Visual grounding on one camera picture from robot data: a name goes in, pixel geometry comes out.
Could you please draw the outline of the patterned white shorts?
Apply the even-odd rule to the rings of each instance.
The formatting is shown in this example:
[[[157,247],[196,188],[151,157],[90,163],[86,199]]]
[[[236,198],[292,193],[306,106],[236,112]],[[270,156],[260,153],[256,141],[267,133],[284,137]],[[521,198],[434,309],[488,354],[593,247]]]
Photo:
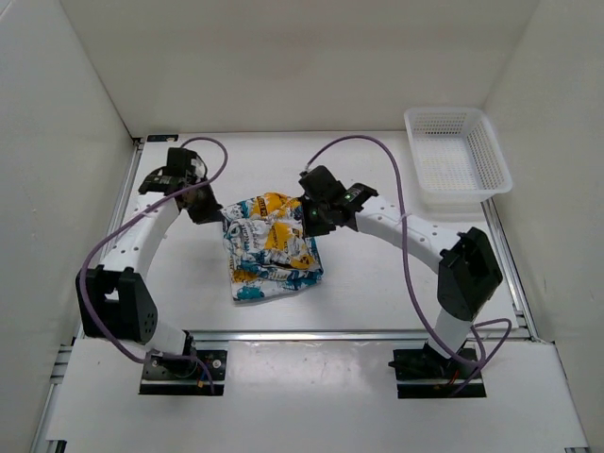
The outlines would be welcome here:
[[[237,303],[289,296],[324,274],[316,241],[305,236],[301,202],[264,193],[221,209],[231,295]]]

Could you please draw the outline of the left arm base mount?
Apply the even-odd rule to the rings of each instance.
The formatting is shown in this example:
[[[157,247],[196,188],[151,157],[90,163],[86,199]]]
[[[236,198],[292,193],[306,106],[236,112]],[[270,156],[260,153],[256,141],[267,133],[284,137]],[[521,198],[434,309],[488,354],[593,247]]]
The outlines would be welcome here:
[[[141,395],[222,396],[226,387],[226,343],[193,345],[196,361],[172,360],[151,354],[143,366]]]

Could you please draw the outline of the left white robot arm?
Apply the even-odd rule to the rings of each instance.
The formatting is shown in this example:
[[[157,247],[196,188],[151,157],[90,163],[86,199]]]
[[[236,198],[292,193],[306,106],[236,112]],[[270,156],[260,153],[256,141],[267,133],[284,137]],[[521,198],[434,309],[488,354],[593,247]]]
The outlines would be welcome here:
[[[96,266],[88,261],[75,278],[86,336],[113,343],[135,362],[135,344],[178,378],[204,376],[190,332],[159,317],[145,278],[166,232],[180,213],[196,225],[222,219],[208,166],[186,144],[171,147],[166,162],[143,179],[132,217],[108,240],[111,250]]]

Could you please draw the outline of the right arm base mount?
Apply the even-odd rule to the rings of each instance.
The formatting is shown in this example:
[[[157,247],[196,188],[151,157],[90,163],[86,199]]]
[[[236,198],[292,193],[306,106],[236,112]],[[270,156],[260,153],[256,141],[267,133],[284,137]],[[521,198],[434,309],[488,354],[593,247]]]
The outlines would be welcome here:
[[[459,351],[470,361],[459,363],[445,359],[428,349],[395,349],[388,366],[394,369],[399,399],[485,398],[487,396],[480,372],[473,362],[478,359],[475,348]]]

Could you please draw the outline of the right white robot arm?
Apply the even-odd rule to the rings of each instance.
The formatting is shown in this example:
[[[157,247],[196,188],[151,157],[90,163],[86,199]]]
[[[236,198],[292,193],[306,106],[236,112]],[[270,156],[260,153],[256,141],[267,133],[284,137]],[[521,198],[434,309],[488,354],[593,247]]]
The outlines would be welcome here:
[[[328,235],[339,227],[372,236],[399,248],[403,258],[416,258],[437,277],[437,321],[427,326],[428,340],[408,370],[443,378],[458,362],[478,369],[487,361],[466,359],[461,349],[485,303],[503,280],[486,233],[476,227],[456,232],[409,217],[377,190],[361,183],[350,188],[323,165],[300,175],[303,228],[309,237]]]

